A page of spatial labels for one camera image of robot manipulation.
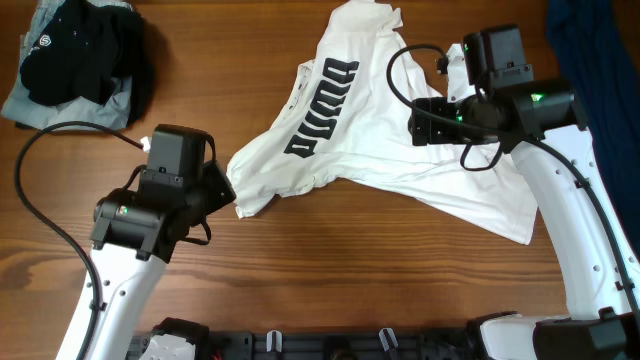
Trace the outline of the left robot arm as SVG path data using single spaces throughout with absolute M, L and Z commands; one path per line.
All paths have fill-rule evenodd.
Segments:
M 205 152 L 208 133 L 159 125 L 150 140 L 136 190 L 117 188 L 94 211 L 87 278 L 58 351 L 60 359 L 122 359 L 140 315 L 189 231 L 236 195 L 224 171 Z

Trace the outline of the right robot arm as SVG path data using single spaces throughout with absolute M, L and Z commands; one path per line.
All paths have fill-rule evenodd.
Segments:
M 417 146 L 464 150 L 496 144 L 532 192 L 559 261 L 567 313 L 516 312 L 469 322 L 478 359 L 635 359 L 639 355 L 639 261 L 600 178 L 588 118 L 563 79 L 538 80 L 514 25 L 465 36 L 475 92 L 464 100 L 409 104 Z

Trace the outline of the white Puma t-shirt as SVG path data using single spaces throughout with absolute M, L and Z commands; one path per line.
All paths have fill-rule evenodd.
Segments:
M 332 12 L 278 117 L 228 165 L 237 215 L 344 178 L 528 243 L 537 204 L 509 156 L 492 144 L 413 145 L 405 100 L 436 91 L 405 52 L 401 24 L 399 9 L 374 1 Z

